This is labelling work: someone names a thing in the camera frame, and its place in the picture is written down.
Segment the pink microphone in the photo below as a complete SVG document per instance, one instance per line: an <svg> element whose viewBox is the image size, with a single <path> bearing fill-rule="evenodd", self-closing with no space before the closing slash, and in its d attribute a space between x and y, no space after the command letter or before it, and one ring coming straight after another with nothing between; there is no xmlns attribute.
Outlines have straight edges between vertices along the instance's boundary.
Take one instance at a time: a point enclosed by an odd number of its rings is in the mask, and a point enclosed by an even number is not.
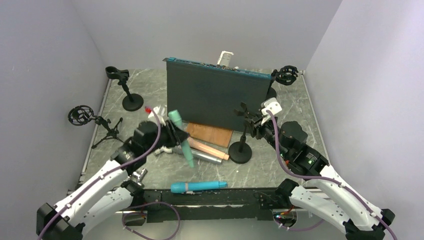
<svg viewBox="0 0 424 240"><path fill-rule="evenodd" d="M213 148L211 146L208 146L208 145L206 145L206 144L204 144L200 141L197 141L192 137L189 137L187 140L188 140L190 147L192 147L192 148L194 148L198 151L210 154L214 157L217 157L219 159L226 160L226 161L228 161L229 158L230 158L230 156L227 153L225 153L221 150L218 150L216 148Z"/></svg>

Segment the mint green microphone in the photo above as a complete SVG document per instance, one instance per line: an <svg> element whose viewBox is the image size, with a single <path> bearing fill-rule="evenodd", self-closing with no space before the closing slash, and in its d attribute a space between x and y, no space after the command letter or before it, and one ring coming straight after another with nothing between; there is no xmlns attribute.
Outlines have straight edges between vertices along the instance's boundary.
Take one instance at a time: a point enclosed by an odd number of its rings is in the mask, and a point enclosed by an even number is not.
<svg viewBox="0 0 424 240"><path fill-rule="evenodd" d="M194 156L188 142L189 134L183 130L183 120L178 110L171 110L168 112L169 120L182 132L181 138L181 151L190 168L194 168Z"/></svg>

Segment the grey microphone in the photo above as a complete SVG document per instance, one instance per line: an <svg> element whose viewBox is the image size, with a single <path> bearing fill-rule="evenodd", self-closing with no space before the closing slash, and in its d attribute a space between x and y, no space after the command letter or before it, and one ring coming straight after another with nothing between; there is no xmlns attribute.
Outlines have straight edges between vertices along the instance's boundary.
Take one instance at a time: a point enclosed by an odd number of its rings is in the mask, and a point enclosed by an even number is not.
<svg viewBox="0 0 424 240"><path fill-rule="evenodd" d="M211 164L215 164L215 165L220 165L222 163L222 159L221 158L218 158L216 156L213 156L213 155L211 155L209 153L205 153L205 152L196 150L196 149L194 149L192 147L190 148L190 150L191 150L192 156L193 156L193 158L195 160L201 160L201 161L205 161L205 162L208 162L208 163L211 163ZM187 159L185 157L185 154L183 152L183 148L181 146L174 147L172 149L172 151L174 153L177 153L177 154L182 155L185 159Z"/></svg>

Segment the blue microphone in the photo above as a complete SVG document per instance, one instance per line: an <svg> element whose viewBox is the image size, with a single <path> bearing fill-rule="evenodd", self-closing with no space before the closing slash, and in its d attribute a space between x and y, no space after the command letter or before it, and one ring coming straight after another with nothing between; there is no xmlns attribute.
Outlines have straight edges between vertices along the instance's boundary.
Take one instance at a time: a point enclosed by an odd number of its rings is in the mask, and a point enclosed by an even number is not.
<svg viewBox="0 0 424 240"><path fill-rule="evenodd" d="M171 184L170 191L175 194L186 192L216 190L226 188L226 181L204 181L204 182L175 182Z"/></svg>

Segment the black round-base clip stand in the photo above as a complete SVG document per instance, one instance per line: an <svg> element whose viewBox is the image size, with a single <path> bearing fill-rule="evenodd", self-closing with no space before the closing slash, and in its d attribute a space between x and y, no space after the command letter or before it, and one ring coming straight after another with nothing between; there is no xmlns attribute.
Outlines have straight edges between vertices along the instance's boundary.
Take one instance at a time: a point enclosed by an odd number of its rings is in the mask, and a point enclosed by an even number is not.
<svg viewBox="0 0 424 240"><path fill-rule="evenodd" d="M105 68L105 73L110 80L118 80L118 85L122 87L126 96L122 100L122 107L129 112L135 112L139 110L143 104L144 99L137 93L130 93L127 81L130 78L129 70L120 70L114 66L108 66Z"/></svg>

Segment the black tripod shock-mount stand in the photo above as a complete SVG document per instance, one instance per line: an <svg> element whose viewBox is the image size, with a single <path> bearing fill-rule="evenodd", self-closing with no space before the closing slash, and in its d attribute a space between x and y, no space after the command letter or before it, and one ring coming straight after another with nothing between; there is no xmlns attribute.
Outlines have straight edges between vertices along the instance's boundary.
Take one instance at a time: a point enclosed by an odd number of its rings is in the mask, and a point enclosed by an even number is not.
<svg viewBox="0 0 424 240"><path fill-rule="evenodd" d="M102 126L106 129L106 136L101 138L97 143L94 143L91 146L92 149L95 149L100 143L105 140L115 139L122 143L124 142L118 137L118 134L120 133L118 127L119 124L123 121L122 117L119 118L118 122L113 128L110 128L109 124L111 123L111 120L109 118L105 119L100 115L95 115L93 109L87 105L79 105L69 111L67 119L74 126L83 126L88 124L89 122L94 121L96 125Z"/></svg>

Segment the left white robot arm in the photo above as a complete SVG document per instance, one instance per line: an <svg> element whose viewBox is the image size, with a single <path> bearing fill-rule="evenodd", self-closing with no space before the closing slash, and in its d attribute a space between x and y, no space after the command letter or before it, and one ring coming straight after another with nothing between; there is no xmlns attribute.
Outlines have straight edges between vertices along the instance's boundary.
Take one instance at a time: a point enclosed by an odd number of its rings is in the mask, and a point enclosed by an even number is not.
<svg viewBox="0 0 424 240"><path fill-rule="evenodd" d="M100 170L77 190L36 212L40 240L81 240L117 211L139 209L145 190L131 177L148 155L161 147L177 147L189 134L170 120L143 121Z"/></svg>

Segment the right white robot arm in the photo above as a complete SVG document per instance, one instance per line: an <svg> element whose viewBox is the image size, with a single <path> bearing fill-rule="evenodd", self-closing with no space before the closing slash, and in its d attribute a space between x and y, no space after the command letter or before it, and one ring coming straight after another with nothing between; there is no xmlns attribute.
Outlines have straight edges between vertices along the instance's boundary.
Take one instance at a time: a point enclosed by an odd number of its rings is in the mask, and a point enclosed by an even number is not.
<svg viewBox="0 0 424 240"><path fill-rule="evenodd" d="M260 113L243 111L244 125L250 135L265 139L274 149L276 159L290 176L302 179L324 192L317 196L292 179L285 179L275 191L276 203L308 210L340 230L348 240L382 240L396 234L390 225L395 214L381 209L354 190L317 150L307 145L308 134L296 121L278 126L277 107L264 107Z"/></svg>

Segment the white plastic faucet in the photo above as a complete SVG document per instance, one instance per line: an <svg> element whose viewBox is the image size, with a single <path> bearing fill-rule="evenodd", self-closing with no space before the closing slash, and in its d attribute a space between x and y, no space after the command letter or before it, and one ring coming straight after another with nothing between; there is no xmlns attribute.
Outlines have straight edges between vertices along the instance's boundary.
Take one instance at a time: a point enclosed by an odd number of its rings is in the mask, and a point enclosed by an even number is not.
<svg viewBox="0 0 424 240"><path fill-rule="evenodd" d="M171 148L168 148L168 147L162 146L162 147L160 147L160 148L156 149L156 150L153 152L153 154L154 154L155 156L157 156L157 155L159 155L159 154L161 154L161 153L172 154L172 153L173 153L173 150L172 150Z"/></svg>

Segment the wooden board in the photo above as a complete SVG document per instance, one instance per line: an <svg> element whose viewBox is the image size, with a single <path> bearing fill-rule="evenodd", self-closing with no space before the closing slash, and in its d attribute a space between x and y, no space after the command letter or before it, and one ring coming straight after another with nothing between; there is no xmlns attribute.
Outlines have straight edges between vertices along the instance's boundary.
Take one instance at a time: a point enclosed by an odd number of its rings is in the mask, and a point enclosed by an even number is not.
<svg viewBox="0 0 424 240"><path fill-rule="evenodd" d="M233 135L233 130L230 129L191 122L188 123L186 131L195 139L224 148L229 146Z"/></svg>

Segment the dark grey upright panel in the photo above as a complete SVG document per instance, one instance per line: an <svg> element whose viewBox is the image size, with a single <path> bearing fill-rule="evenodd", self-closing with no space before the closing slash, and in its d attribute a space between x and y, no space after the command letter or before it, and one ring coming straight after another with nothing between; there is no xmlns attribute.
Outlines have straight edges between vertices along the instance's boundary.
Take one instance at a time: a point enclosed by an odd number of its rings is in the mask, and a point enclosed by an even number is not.
<svg viewBox="0 0 424 240"><path fill-rule="evenodd" d="M246 103L259 107L272 81L269 73L175 57L166 63L167 110L183 121L243 131L244 120L234 110Z"/></svg>

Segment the chrome metal faucet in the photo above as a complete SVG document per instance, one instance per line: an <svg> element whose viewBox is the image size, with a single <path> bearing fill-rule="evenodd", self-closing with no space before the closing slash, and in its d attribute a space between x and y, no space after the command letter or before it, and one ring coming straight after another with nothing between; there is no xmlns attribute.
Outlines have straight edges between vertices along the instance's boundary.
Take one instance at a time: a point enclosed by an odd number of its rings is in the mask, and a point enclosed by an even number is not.
<svg viewBox="0 0 424 240"><path fill-rule="evenodd" d="M130 176L130 180L143 188L144 184L142 183L142 181L147 173L148 173L148 170L146 168L143 168L140 171L134 171L132 175Z"/></svg>

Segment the white object behind panel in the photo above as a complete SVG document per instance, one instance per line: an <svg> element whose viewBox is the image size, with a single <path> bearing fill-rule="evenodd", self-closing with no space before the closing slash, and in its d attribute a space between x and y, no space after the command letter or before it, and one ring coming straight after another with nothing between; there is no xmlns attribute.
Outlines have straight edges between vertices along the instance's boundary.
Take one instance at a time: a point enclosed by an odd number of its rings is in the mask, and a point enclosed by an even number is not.
<svg viewBox="0 0 424 240"><path fill-rule="evenodd" d="M223 50L218 58L217 65L229 67L233 55L233 52Z"/></svg>

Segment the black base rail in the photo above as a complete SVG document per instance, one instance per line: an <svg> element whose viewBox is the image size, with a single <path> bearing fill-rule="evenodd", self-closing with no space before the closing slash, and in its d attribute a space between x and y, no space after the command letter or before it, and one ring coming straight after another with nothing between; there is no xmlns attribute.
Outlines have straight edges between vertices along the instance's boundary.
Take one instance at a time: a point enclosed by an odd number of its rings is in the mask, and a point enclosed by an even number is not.
<svg viewBox="0 0 424 240"><path fill-rule="evenodd" d="M148 223L171 220L272 220L271 213L286 212L291 205L276 195L276 188L224 188L195 193L172 193L168 189L147 189L138 203Z"/></svg>

